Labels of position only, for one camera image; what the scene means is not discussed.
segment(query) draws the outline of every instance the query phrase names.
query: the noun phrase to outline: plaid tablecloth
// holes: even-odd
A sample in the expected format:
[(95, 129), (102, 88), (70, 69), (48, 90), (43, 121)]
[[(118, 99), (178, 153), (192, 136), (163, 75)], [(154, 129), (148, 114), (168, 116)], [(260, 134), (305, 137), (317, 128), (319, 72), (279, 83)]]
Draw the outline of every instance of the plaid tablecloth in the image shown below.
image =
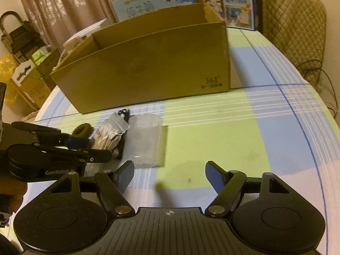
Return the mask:
[[(205, 209), (216, 196), (205, 178), (207, 161), (248, 176), (274, 172), (324, 215), (326, 232), (318, 250), (337, 255), (339, 128), (319, 95), (265, 37), (237, 29), (228, 34), (232, 91), (128, 106), (131, 114), (163, 117), (166, 148), (161, 167), (135, 170), (125, 195), (135, 209)], [(117, 110), (81, 115), (55, 88), (36, 123), (65, 133), (84, 122), (97, 129)], [(25, 203), (50, 183), (30, 185)]]

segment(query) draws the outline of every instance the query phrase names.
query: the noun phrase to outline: quilted chair cover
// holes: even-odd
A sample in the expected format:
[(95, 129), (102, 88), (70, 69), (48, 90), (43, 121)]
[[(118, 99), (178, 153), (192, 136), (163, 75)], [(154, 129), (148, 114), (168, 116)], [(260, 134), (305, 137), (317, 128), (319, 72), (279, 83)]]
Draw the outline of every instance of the quilted chair cover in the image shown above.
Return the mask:
[[(263, 35), (304, 76), (306, 69), (321, 67), (326, 39), (326, 11), (320, 0), (262, 0)], [(320, 72), (305, 79), (321, 92)]]

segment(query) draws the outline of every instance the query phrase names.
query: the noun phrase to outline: human hand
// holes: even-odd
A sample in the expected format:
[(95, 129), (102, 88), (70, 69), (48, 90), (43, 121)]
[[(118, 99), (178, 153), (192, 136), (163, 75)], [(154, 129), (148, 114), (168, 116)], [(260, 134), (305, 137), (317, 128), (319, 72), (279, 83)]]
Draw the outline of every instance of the human hand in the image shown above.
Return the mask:
[(21, 182), (12, 176), (2, 173), (0, 174), (0, 194), (11, 196), (10, 209), (17, 212), (21, 204), (23, 204), (23, 196), (27, 192), (27, 183)]

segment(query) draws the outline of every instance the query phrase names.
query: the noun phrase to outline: pink curtain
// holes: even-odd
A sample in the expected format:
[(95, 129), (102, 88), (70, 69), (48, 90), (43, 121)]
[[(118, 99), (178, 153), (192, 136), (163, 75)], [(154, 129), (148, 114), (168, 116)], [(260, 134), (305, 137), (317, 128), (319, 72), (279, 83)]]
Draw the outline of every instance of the pink curtain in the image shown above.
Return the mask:
[(41, 38), (61, 51), (63, 43), (76, 32), (108, 18), (115, 18), (111, 0), (21, 0)]

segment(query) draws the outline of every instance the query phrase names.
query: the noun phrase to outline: plastic container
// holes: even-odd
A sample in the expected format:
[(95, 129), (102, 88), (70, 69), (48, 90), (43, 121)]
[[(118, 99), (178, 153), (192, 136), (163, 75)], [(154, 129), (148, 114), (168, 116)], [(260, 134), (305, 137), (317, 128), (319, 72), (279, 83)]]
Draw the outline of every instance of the plastic container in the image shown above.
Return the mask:
[(163, 119), (155, 114), (131, 116), (122, 162), (132, 160), (135, 168), (157, 166), (162, 124)]

